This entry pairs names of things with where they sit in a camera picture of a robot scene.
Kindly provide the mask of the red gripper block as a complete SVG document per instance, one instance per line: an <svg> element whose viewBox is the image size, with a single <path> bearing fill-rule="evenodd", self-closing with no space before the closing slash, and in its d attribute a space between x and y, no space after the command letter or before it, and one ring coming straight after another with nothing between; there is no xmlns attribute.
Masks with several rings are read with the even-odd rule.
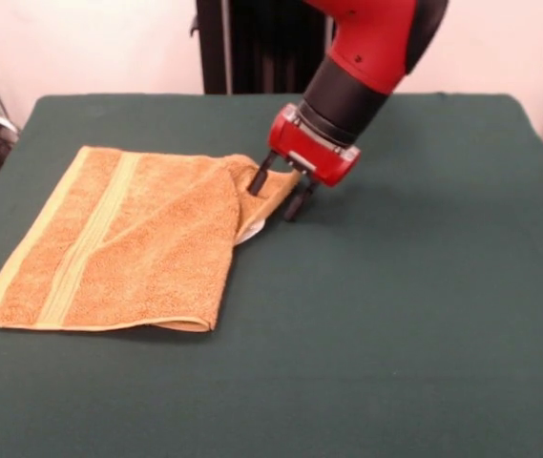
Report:
<svg viewBox="0 0 543 458"><path fill-rule="evenodd" d="M277 154L294 169L314 179L290 201L283 215L289 222L297 218L320 183L328 187L339 184L361 156L357 146L340 146L315 133L304 123L293 103L284 105L275 117L268 144L271 150L247 187L251 196L255 197L261 191Z"/></svg>

